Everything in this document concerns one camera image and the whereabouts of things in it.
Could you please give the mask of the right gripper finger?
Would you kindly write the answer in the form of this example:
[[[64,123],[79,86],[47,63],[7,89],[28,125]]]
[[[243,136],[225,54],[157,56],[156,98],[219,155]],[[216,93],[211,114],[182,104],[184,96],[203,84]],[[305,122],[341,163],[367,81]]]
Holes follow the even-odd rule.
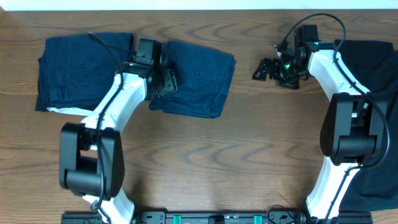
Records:
[[[265,68],[258,67],[256,71],[253,73],[252,79],[265,82],[267,80],[268,75],[269,75],[269,67]]]
[[[275,59],[264,58],[259,64],[260,69],[273,69],[275,67]]]

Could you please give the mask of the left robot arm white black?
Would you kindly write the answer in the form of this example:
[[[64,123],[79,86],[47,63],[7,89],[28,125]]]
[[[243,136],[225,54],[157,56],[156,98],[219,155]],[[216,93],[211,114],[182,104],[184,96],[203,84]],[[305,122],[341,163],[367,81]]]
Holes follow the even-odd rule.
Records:
[[[62,223],[133,223],[135,206],[122,189],[121,134],[142,101],[177,90],[174,69],[125,63],[94,112],[80,124],[63,126],[60,185],[89,202],[92,211],[64,213]]]

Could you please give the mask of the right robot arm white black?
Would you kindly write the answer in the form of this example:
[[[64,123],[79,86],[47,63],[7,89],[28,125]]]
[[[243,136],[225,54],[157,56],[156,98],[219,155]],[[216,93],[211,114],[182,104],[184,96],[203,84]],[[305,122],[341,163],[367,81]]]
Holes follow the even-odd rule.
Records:
[[[369,212],[341,211],[340,203],[350,182],[360,171],[375,168],[386,156],[389,128],[386,104],[371,99],[370,91],[344,64],[340,45],[300,41],[295,49],[285,45],[275,59],[264,58],[252,77],[275,80],[296,89],[300,79],[313,76],[329,106],[320,131],[324,155],[317,182],[297,212],[278,206],[266,212],[269,223],[372,223]]]

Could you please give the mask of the blue denim shorts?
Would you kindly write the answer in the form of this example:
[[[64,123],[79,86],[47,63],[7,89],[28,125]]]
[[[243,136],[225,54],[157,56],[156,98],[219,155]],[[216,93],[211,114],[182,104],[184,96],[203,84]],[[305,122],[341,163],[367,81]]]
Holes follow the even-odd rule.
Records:
[[[149,109],[198,118],[220,117],[236,66],[234,55],[181,41],[170,40],[163,47],[175,70],[178,90],[154,97]]]

